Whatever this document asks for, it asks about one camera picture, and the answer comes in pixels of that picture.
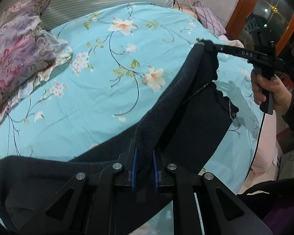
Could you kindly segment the person's right hand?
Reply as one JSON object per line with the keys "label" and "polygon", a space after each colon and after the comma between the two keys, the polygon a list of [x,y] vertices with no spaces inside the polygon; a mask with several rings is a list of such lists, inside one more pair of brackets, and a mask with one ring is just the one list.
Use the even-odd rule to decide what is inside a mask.
{"label": "person's right hand", "polygon": [[257,74],[255,70],[252,70],[251,82],[254,101],[257,105],[260,106],[266,101],[266,96],[263,94],[263,91],[267,90],[272,93],[273,110],[281,115],[286,115],[292,101],[292,94],[287,90],[278,76],[275,75],[273,80],[268,80],[262,75]]}

